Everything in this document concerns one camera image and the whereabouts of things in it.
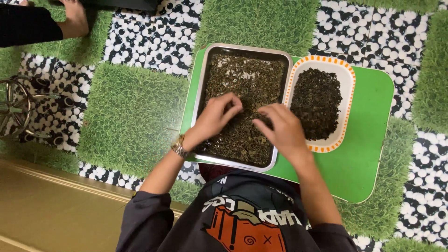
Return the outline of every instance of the green table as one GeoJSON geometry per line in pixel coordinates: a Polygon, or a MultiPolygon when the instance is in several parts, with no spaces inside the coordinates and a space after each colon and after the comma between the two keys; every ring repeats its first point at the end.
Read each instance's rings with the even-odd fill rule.
{"type": "MultiPolygon", "coordinates": [[[[181,133],[191,126],[204,52],[201,49],[191,74],[181,133]]],[[[300,59],[293,57],[294,63],[300,59]]],[[[342,144],[314,158],[331,194],[350,202],[363,202],[373,191],[386,134],[394,85],[383,71],[353,67],[356,86],[347,131],[342,144]]],[[[190,157],[189,161],[209,163],[190,157]]],[[[292,165],[278,154],[275,166],[265,174],[299,182],[292,165]]]]}

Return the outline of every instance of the foot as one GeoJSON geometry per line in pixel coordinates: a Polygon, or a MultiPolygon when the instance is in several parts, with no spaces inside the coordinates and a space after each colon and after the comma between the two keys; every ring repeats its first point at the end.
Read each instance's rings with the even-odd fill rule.
{"type": "Polygon", "coordinates": [[[67,29],[62,30],[64,39],[84,37],[89,33],[86,12],[79,0],[59,0],[65,6],[67,19],[64,24],[67,29]]]}
{"type": "Polygon", "coordinates": [[[28,0],[22,0],[22,2],[19,3],[20,6],[28,6],[28,0]]]}

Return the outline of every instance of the metal tray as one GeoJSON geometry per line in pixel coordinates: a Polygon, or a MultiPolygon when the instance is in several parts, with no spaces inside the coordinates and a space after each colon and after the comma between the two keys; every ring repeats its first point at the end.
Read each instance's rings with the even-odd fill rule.
{"type": "MultiPolygon", "coordinates": [[[[192,127],[194,126],[194,124],[196,123],[196,119],[199,117],[200,113],[202,113],[202,111],[204,109],[204,105],[205,105],[204,97],[205,97],[207,82],[210,77],[211,59],[216,54],[224,54],[224,55],[231,55],[231,56],[245,56],[245,57],[250,57],[250,58],[265,60],[265,61],[281,61],[281,62],[283,62],[285,67],[283,69],[283,76],[282,76],[282,80],[281,80],[280,94],[279,94],[278,102],[283,103],[285,101],[286,90],[287,90],[286,87],[288,86],[288,81],[289,81],[288,77],[289,77],[289,74],[293,67],[293,59],[291,58],[291,56],[288,53],[279,51],[279,50],[272,50],[272,49],[231,45],[231,44],[224,44],[224,43],[214,43],[207,48],[207,50],[205,51],[205,54],[204,54],[204,59],[203,59],[202,68],[201,68],[201,76],[199,78],[199,84],[198,84],[198,92],[196,94],[196,101],[194,104],[193,118],[191,121],[192,127]]],[[[212,154],[210,154],[210,155],[196,154],[195,158],[210,161],[210,162],[217,163],[217,164],[231,166],[231,167],[235,167],[235,168],[264,172],[264,171],[270,170],[276,163],[277,148],[272,146],[272,149],[270,152],[270,158],[269,158],[270,162],[263,166],[249,165],[249,164],[241,163],[241,161],[230,160],[230,159],[226,159],[225,157],[216,156],[216,155],[212,155],[212,154]]]]}

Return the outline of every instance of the dried tea leaves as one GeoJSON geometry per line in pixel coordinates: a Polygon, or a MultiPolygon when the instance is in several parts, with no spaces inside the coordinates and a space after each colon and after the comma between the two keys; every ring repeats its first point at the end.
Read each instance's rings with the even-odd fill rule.
{"type": "Polygon", "coordinates": [[[257,109],[278,101],[284,64],[242,56],[214,55],[206,87],[206,101],[233,92],[243,103],[239,113],[219,135],[198,146],[198,154],[213,155],[248,165],[270,162],[271,143],[252,124],[263,118],[257,109]]]}
{"type": "Polygon", "coordinates": [[[335,73],[309,68],[299,74],[291,111],[302,122],[306,139],[327,139],[336,130],[342,101],[339,87],[335,73]]]}

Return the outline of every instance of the gold watch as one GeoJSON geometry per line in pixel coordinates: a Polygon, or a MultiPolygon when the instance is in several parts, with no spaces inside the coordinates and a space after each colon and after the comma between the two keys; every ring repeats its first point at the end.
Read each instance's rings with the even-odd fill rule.
{"type": "Polygon", "coordinates": [[[185,135],[184,134],[180,134],[179,138],[176,140],[176,142],[171,145],[171,149],[179,156],[181,156],[182,158],[187,158],[188,155],[190,154],[190,152],[186,151],[183,147],[182,144],[184,142],[184,138],[185,135]]]}

